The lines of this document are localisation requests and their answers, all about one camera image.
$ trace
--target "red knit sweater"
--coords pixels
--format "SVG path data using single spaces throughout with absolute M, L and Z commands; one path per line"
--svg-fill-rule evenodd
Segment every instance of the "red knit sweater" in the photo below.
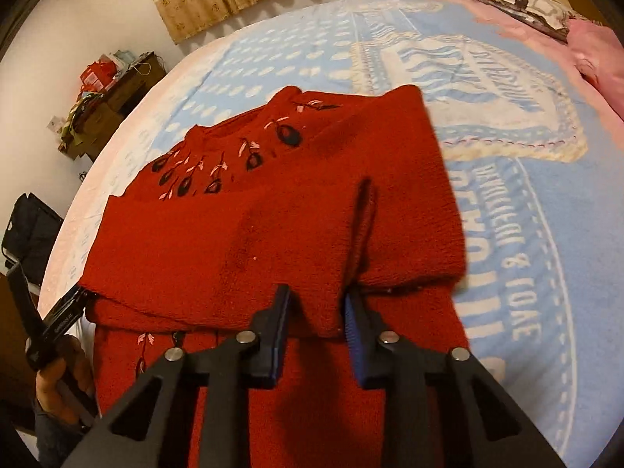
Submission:
M 164 333 L 193 331 L 188 351 L 214 346 L 288 283 L 300 309 L 278 389 L 250 398 L 252 463 L 378 466 L 381 393 L 357 389 L 351 375 L 344 289 L 360 283 L 396 331 L 446 351 L 467 346 L 450 298 L 464 268 L 461 221 L 419 90 L 284 88 L 263 107 L 193 127 L 109 198 L 80 280 L 101 295 L 88 312 L 98 398 L 105 411 L 141 354 L 149 363 L 171 346 Z M 154 344 L 137 345 L 146 332 Z

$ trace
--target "white wall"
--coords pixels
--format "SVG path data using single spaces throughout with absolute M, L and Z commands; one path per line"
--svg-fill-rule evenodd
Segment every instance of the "white wall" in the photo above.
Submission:
M 153 50 L 171 69 L 215 37 L 328 1 L 266 0 L 175 46 L 151 0 L 41 0 L 0 63 L 0 234 L 24 192 L 67 213 L 80 182 L 46 124 L 67 115 L 80 73 L 101 53 Z

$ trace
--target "black bag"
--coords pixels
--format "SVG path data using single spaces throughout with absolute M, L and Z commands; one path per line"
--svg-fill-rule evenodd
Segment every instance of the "black bag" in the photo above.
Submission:
M 28 281 L 41 286 L 62 223 L 63 219 L 35 195 L 22 194 L 2 239 L 7 267 L 15 262 L 5 250 L 21 262 Z

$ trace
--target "bed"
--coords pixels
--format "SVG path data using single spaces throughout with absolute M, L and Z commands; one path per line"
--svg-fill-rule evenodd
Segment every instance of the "bed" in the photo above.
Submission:
M 565 45 L 473 0 L 340 0 L 195 51 L 106 146 L 72 204 L 39 301 L 79 279 L 108 195 L 194 124 L 285 85 L 424 94 L 462 213 L 469 271 L 454 300 L 473 353 L 570 468 L 624 417 L 624 123 Z M 78 331 L 89 348 L 93 325 Z

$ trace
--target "light blue blanket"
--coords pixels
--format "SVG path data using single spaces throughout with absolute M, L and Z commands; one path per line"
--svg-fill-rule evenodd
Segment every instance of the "light blue blanket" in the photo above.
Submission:
M 469 7 L 341 0 L 263 21 L 189 89 L 149 156 L 285 85 L 420 86 L 464 220 L 455 300 L 472 350 L 587 468 L 624 417 L 624 156 L 569 72 Z

